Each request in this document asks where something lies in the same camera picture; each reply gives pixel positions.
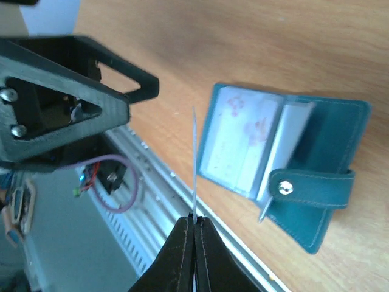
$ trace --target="cable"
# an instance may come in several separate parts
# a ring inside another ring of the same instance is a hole
[[[125,167],[127,167],[128,169],[131,170],[131,173],[133,174],[133,179],[134,179],[133,194],[131,195],[131,199],[128,201],[127,204],[115,209],[115,208],[112,208],[111,206],[109,206],[106,202],[104,202],[104,200],[99,195],[99,193],[96,189],[96,186],[94,184],[92,184],[92,186],[91,186],[93,193],[94,193],[97,201],[104,207],[104,209],[106,209],[112,213],[115,213],[115,214],[124,213],[124,212],[128,211],[129,208],[131,208],[133,206],[133,204],[135,203],[136,197],[138,195],[138,187],[139,187],[139,181],[138,181],[138,177],[137,177],[135,168],[128,159],[124,158],[123,156],[116,155],[116,154],[107,154],[107,155],[103,155],[103,156],[97,156],[95,158],[92,158],[92,159],[89,159],[86,161],[82,161],[82,162],[78,162],[78,163],[75,163],[72,165],[60,167],[59,170],[74,169],[76,167],[86,166],[89,164],[94,164],[96,162],[101,162],[101,161],[106,161],[106,160],[118,161],[118,162],[122,163]]]

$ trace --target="wooden surface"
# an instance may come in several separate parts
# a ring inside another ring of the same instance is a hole
[[[214,83],[364,99],[373,116],[349,208],[308,255],[249,201],[198,180],[199,196],[292,291],[389,291],[389,4],[385,0],[83,0],[76,31],[160,78],[131,126],[191,186]],[[131,89],[114,74],[103,81]]]

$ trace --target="card holder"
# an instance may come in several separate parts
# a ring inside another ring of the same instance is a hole
[[[197,171],[210,180],[202,172],[201,164],[210,137],[216,96],[226,86],[229,85],[217,83],[213,89],[199,146]],[[271,195],[269,204],[264,208],[263,202],[251,199],[259,205],[263,215],[314,254],[323,242],[334,211],[348,205],[355,178],[349,166],[365,131],[371,107],[361,100],[283,97],[286,102],[314,103],[315,106],[287,167],[271,171],[266,178],[265,186]]]

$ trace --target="silver snap button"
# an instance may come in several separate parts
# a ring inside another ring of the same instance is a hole
[[[293,192],[293,185],[289,181],[282,181],[278,185],[278,191],[282,195],[288,195]]]

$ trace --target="purple wire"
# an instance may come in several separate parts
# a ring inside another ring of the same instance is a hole
[[[117,155],[117,154],[107,154],[107,155],[97,156],[97,157],[89,159],[89,160],[81,161],[81,162],[78,162],[78,163],[75,163],[72,165],[60,167],[59,170],[74,169],[76,167],[86,166],[86,165],[90,165],[90,164],[100,162],[100,161],[105,161],[105,160],[119,161],[125,167],[127,167],[128,169],[131,170],[131,173],[133,174],[133,179],[134,179],[134,191],[133,191],[133,194],[131,196],[131,199],[124,206],[120,206],[119,208],[112,208],[106,202],[104,202],[104,200],[98,194],[96,186],[94,186],[94,184],[92,185],[92,189],[94,191],[94,194],[95,194],[97,201],[104,207],[104,209],[106,209],[112,213],[115,213],[115,214],[124,213],[124,212],[128,211],[128,209],[131,208],[133,206],[133,204],[135,203],[135,200],[136,200],[136,197],[138,194],[138,183],[139,183],[135,168],[128,159],[124,158],[123,156]]]

